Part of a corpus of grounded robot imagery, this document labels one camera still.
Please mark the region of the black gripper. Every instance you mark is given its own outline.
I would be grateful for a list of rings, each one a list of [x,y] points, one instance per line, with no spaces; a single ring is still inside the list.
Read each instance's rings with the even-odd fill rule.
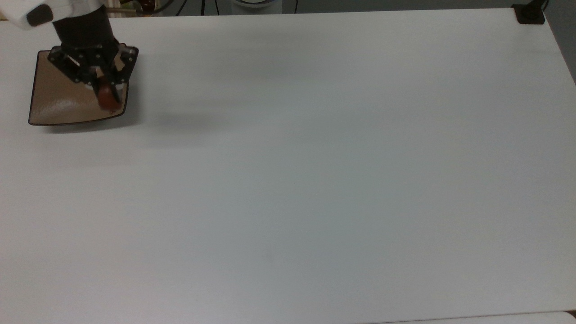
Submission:
[[[111,107],[123,107],[139,50],[115,38],[105,6],[52,25],[61,45],[52,47],[49,62],[72,82],[92,88],[99,105],[107,104],[110,86]]]

